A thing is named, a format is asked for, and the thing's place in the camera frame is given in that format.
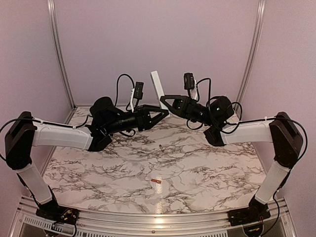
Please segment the white remote control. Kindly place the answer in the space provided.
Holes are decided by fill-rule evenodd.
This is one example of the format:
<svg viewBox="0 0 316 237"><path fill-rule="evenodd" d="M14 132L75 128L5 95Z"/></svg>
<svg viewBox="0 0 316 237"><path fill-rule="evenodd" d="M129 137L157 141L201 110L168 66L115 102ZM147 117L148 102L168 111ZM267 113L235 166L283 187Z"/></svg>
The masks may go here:
<svg viewBox="0 0 316 237"><path fill-rule="evenodd" d="M155 89L155 92L156 92L156 96L157 96L157 100L159 102L159 106L160 106L161 109L166 109L167 110L166 105L164 105L160 101L160 98L162 96L164 96L164 91L163 91L163 88L162 88L162 85L161 85L161 81L160 81L158 72L157 71L152 71L152 72L150 72L150 76L151 76L151 80L152 80L152 83L153 83L153 86L154 86L154 89Z"/></svg>

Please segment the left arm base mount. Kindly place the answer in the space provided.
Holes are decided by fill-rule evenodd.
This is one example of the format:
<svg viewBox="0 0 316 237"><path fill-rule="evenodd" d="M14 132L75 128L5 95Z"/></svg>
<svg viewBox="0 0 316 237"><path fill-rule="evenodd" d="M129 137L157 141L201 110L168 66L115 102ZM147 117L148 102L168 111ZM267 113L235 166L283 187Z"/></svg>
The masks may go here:
<svg viewBox="0 0 316 237"><path fill-rule="evenodd" d="M79 210L65 206L42 207L36 210L36 215L56 223L74 225L77 222Z"/></svg>

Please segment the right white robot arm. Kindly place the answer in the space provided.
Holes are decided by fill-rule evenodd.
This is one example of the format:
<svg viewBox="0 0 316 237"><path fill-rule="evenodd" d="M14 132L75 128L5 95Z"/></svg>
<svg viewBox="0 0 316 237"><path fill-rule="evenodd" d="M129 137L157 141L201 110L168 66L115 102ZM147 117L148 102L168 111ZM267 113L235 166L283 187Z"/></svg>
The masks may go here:
<svg viewBox="0 0 316 237"><path fill-rule="evenodd" d="M165 95L159 99L174 115L200 122L209 128L204 131L208 143L214 147L245 142L271 142L275 157L260 188L245 209L244 216L255 221L267 208L273 194L286 182L291 169L306 149L307 134L300 133L299 123L290 119L285 112L275 117L252 121L228 123L234 115L233 103L226 96L215 96L203 106L189 96Z"/></svg>

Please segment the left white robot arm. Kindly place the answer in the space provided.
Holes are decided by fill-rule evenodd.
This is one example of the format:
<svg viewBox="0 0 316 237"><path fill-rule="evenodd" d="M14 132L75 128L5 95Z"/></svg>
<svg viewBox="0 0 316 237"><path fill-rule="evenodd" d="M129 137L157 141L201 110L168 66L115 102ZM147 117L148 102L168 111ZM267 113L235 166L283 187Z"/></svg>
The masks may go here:
<svg viewBox="0 0 316 237"><path fill-rule="evenodd" d="M83 126L52 123L24 111L5 135L5 161L33 194L38 206L52 220L62 216L62 208L32 163L31 149L36 146L71 147L89 152L104 150L114 133L149 130L169 114L157 106L142 105L134 111L116 108L110 97L99 98L89 109L92 123Z"/></svg>

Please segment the orange AA battery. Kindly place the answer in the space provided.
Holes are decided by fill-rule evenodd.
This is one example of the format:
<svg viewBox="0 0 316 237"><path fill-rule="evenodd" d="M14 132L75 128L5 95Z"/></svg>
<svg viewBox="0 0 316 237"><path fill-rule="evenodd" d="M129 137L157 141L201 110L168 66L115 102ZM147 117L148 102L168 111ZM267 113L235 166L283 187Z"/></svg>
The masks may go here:
<svg viewBox="0 0 316 237"><path fill-rule="evenodd" d="M162 183L161 180L157 180L157 179L151 179L151 182L155 182L155 183L158 183L158 184L161 184L161 183Z"/></svg>

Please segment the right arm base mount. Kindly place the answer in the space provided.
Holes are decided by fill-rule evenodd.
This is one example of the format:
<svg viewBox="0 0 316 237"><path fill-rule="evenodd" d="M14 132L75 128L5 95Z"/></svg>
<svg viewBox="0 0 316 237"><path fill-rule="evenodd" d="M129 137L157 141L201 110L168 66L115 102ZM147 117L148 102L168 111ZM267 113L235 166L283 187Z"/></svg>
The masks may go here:
<svg viewBox="0 0 316 237"><path fill-rule="evenodd" d="M267 210L263 210L261 213L257 209L240 208L228 211L228 220L231 226L238 226L258 222L263 219L268 219L271 214Z"/></svg>

